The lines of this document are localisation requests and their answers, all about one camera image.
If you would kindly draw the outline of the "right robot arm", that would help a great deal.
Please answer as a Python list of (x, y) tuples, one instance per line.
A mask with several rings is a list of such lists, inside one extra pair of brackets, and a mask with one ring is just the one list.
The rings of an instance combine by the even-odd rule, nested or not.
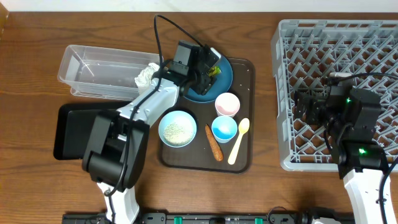
[(338, 167), (356, 223), (396, 223), (385, 150), (374, 141), (380, 96), (370, 90), (333, 86), (326, 97), (295, 93), (296, 118), (323, 126), (325, 144)]

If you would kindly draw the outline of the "pink cup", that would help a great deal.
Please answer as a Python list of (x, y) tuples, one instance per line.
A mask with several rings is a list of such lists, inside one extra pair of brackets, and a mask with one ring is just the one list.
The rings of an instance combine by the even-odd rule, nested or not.
[(240, 100), (232, 93), (222, 93), (215, 100), (215, 109), (218, 116), (233, 118), (240, 109)]

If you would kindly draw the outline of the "yellow green snack wrapper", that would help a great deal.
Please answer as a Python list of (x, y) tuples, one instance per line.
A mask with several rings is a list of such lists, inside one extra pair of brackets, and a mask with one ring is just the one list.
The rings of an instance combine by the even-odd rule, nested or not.
[(219, 75), (221, 73), (221, 69), (219, 66), (214, 66), (211, 67), (208, 71), (207, 71), (207, 75), (209, 77), (215, 77), (217, 75)]

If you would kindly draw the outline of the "white tissue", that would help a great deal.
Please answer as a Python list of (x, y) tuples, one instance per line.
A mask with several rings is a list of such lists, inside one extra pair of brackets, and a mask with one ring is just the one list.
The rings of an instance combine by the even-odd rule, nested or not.
[(139, 94), (142, 94), (147, 90), (150, 86), (153, 74), (157, 72), (159, 68), (160, 67), (156, 63), (149, 63), (148, 66), (134, 79), (139, 90)]

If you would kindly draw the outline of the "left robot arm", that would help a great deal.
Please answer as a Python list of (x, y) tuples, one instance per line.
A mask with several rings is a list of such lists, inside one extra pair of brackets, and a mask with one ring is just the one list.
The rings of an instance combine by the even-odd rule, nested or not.
[(179, 46), (174, 59), (160, 61), (148, 88), (135, 100), (96, 116), (82, 168), (105, 197), (107, 221), (135, 221), (139, 206), (134, 185), (143, 170), (150, 127), (189, 90), (206, 94), (216, 81), (209, 72), (222, 58), (208, 45)]

